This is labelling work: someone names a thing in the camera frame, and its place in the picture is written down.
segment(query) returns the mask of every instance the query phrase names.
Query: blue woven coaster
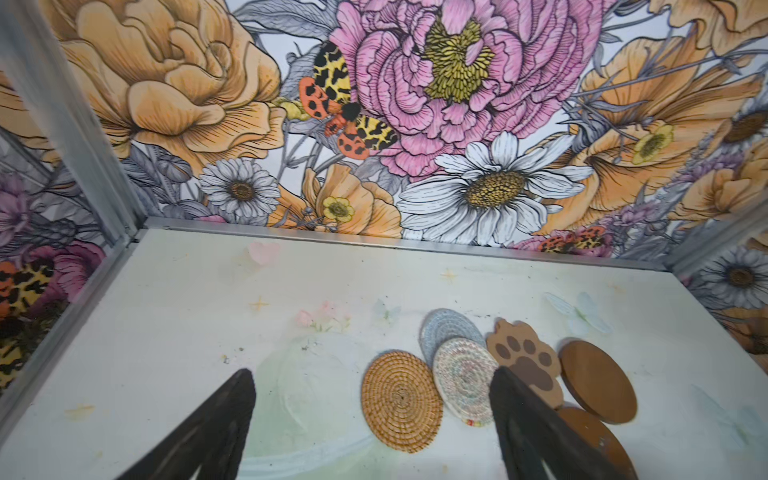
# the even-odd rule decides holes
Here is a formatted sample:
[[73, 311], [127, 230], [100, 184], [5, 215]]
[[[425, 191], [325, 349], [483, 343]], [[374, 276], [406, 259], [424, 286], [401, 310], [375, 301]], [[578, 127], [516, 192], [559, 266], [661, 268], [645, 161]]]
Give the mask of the blue woven coaster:
[[485, 339], [478, 327], [459, 312], [440, 308], [427, 314], [422, 326], [419, 343], [422, 347], [424, 360], [432, 368], [435, 352], [446, 341], [454, 338], [465, 338], [479, 343], [485, 348]]

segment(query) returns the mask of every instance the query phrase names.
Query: multicolored woven coaster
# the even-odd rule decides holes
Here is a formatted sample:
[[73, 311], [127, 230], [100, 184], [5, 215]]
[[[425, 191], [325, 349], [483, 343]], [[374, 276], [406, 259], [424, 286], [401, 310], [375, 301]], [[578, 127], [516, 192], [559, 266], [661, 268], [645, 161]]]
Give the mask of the multicolored woven coaster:
[[493, 422], [488, 391], [497, 368], [482, 345], [450, 339], [437, 349], [432, 373], [448, 410], [467, 425], [480, 427]]
[[389, 352], [374, 360], [361, 398], [368, 426], [387, 446], [415, 453], [435, 439], [442, 400], [429, 368], [414, 355]]
[[459, 312], [440, 308], [429, 312], [422, 326], [419, 343], [427, 365], [432, 366], [437, 349], [449, 339], [464, 338], [485, 345], [478, 327]]

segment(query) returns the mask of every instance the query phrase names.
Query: brown wooden coaster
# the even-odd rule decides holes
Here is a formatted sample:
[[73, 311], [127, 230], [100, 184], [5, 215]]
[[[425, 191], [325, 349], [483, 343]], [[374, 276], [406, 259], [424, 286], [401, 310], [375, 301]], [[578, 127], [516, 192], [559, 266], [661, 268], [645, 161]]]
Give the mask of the brown wooden coaster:
[[560, 362], [552, 347], [538, 339], [530, 325], [514, 325], [500, 318], [496, 330], [486, 340], [488, 351], [499, 365], [508, 366], [547, 405], [563, 404], [563, 389], [558, 383]]
[[577, 340], [560, 351], [560, 363], [568, 391], [603, 422], [626, 423], [637, 414], [632, 384], [606, 352]]
[[362, 379], [362, 413], [374, 435], [395, 450], [415, 453], [435, 439], [442, 400], [426, 363], [407, 352], [373, 361]]
[[589, 412], [575, 407], [563, 407], [558, 410], [560, 418], [565, 420], [574, 432], [579, 434], [590, 446], [596, 448], [605, 455], [610, 463], [623, 474], [627, 480], [635, 480], [637, 473], [634, 471], [632, 461], [621, 446], [618, 439], [614, 436], [603, 422]]

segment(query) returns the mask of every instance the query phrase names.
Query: paw print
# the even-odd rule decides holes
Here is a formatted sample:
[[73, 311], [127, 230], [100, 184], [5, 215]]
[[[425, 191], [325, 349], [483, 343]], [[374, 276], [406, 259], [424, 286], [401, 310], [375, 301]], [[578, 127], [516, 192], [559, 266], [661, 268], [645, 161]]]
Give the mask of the paw print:
[[552, 347], [538, 339], [531, 326], [497, 319], [496, 329], [486, 342], [499, 365], [509, 367], [550, 407], [555, 409], [563, 404], [563, 390], [557, 381], [560, 360]]

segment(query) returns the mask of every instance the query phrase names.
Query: coaster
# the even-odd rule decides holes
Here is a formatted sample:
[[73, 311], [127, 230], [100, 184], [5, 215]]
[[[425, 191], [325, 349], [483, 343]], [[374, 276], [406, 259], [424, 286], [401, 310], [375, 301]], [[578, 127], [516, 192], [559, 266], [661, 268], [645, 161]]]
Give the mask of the coaster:
[[637, 478], [632, 461], [624, 447], [621, 446], [618, 439], [614, 437], [614, 434], [611, 433], [607, 426], [603, 425], [600, 419], [589, 412], [574, 407], [559, 409], [558, 414], [586, 443], [605, 455], [605, 458], [627, 480], [635, 480]]
[[488, 391], [497, 368], [481, 345], [450, 339], [437, 349], [432, 373], [448, 410], [467, 425], [482, 427], [493, 422]]
[[584, 410], [608, 423], [626, 423], [637, 414], [637, 397], [624, 370], [604, 351], [584, 340], [560, 351], [563, 380]]
[[488, 336], [488, 351], [499, 365], [508, 366], [547, 405], [556, 409], [563, 404], [563, 389], [557, 380], [558, 354], [539, 340], [527, 323], [512, 325], [497, 319], [495, 332]]
[[427, 365], [407, 352], [373, 361], [362, 379], [362, 413], [385, 445], [415, 453], [435, 439], [442, 400]]
[[485, 344], [478, 327], [459, 312], [447, 308], [438, 308], [427, 314], [422, 326], [419, 343], [427, 365], [432, 366], [435, 352], [446, 341], [454, 338], [470, 339], [480, 345]]

